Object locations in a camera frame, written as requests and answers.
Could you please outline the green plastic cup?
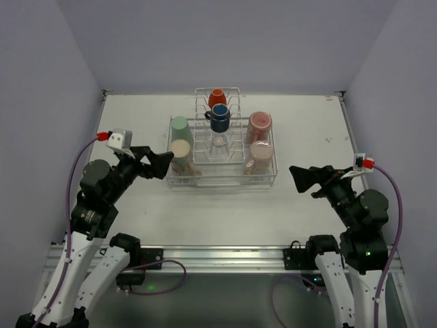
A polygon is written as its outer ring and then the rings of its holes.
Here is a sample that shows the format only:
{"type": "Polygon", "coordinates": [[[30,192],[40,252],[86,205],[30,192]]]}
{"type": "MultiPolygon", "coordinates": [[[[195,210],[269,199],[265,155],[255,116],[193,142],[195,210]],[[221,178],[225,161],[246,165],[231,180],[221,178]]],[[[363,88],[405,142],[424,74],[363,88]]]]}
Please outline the green plastic cup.
{"type": "Polygon", "coordinates": [[[194,146],[191,128],[188,120],[183,116],[177,116],[171,119],[171,140],[175,141],[177,139],[185,140],[191,147],[194,146]]]}

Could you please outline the pale pink glossy mug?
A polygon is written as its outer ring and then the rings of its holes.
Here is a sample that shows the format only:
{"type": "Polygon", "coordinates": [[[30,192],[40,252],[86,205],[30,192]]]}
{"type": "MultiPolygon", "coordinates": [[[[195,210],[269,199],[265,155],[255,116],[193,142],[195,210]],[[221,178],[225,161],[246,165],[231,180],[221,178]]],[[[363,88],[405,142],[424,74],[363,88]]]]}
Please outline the pale pink glossy mug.
{"type": "Polygon", "coordinates": [[[250,145],[249,158],[244,165],[244,175],[262,175],[268,171],[274,148],[267,141],[255,141],[250,145]]]}

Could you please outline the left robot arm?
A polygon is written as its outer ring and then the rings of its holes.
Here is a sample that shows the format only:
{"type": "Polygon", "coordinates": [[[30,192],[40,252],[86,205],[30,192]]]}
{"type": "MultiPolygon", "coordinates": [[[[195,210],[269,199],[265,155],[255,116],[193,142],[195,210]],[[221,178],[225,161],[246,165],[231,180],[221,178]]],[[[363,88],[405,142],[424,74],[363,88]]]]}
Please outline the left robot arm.
{"type": "Polygon", "coordinates": [[[162,180],[174,154],[134,146],[115,155],[116,166],[97,159],[84,167],[76,205],[67,209],[61,258],[42,298],[32,312],[18,318],[17,327],[88,327],[89,315],[122,269],[141,265],[140,240],[119,233],[101,262],[89,270],[118,214],[115,203],[138,177],[162,180]]]}

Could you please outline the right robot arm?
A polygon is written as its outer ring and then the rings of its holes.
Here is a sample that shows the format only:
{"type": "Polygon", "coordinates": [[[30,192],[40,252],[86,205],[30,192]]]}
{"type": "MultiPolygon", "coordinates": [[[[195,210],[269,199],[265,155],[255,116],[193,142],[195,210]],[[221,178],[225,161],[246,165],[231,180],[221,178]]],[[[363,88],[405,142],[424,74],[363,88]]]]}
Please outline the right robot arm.
{"type": "Polygon", "coordinates": [[[359,159],[346,169],[290,166],[299,193],[314,185],[312,198],[325,198],[346,227],[339,238],[310,236],[309,260],[320,271],[333,307],[336,327],[387,327],[386,277],[395,249],[382,236],[389,201],[375,189],[356,193],[352,179],[375,169],[371,159],[359,159]]]}

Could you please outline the cream coral pattern mug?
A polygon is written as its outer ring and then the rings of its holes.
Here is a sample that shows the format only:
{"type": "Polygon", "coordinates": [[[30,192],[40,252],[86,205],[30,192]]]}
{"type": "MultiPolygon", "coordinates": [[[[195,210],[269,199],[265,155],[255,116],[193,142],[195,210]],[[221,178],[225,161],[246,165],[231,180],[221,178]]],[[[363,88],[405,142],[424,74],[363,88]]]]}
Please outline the cream coral pattern mug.
{"type": "Polygon", "coordinates": [[[200,169],[194,164],[191,145],[183,139],[171,142],[170,151],[173,153],[171,168],[173,174],[181,177],[202,176],[200,169]]]}

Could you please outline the clear glass tumbler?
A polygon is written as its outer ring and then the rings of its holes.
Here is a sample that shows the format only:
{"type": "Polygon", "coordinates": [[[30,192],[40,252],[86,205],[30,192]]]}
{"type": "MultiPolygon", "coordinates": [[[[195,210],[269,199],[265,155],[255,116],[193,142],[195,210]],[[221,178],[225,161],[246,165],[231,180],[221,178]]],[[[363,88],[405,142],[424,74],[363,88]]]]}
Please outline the clear glass tumbler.
{"type": "Polygon", "coordinates": [[[226,161],[229,156],[229,142],[225,133],[212,133],[210,157],[213,161],[226,161]]]}

